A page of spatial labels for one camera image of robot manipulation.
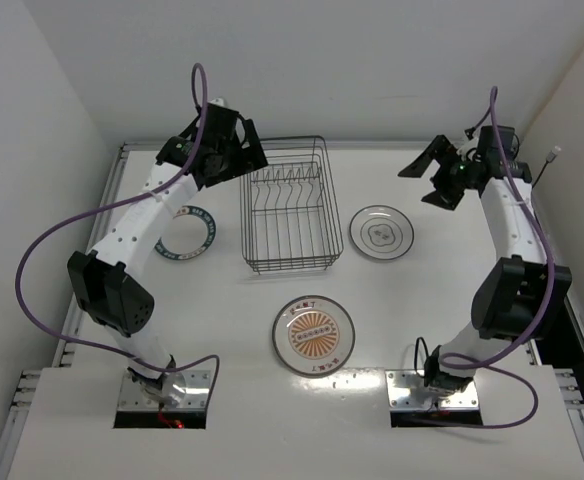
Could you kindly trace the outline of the orange sunburst plate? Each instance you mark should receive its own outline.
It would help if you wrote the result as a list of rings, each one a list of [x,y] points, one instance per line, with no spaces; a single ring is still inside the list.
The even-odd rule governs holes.
[[[321,295],[298,297],[276,315],[271,342],[279,362],[307,378],[334,374],[345,366],[356,344],[349,313]]]

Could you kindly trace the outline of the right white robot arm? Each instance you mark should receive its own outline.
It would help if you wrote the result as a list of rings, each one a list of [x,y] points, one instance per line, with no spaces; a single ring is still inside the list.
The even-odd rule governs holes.
[[[514,129],[503,126],[484,126],[460,147],[438,135],[399,173],[420,178],[437,163],[434,189],[422,200],[444,210],[455,210],[466,192],[477,192],[496,252],[494,267],[473,297],[469,324],[427,356],[423,384],[437,393],[464,390],[477,369],[546,337],[572,283],[570,269],[556,263],[535,217],[532,175],[515,158],[516,142]]]

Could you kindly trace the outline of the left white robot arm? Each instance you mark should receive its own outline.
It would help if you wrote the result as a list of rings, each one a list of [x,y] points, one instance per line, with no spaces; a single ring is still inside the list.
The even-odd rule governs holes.
[[[128,358],[133,380],[162,406],[177,406],[186,380],[151,332],[153,296],[139,280],[178,210],[201,190],[267,166],[255,124],[216,99],[156,156],[142,190],[112,230],[67,268],[81,310],[102,326]]]

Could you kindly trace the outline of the white plate grey flower pattern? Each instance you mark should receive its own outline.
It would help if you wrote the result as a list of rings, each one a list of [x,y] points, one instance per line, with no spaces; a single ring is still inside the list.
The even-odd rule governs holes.
[[[393,261],[406,255],[415,241],[410,219],[387,205],[369,205],[350,220],[348,234],[355,248],[375,261]]]

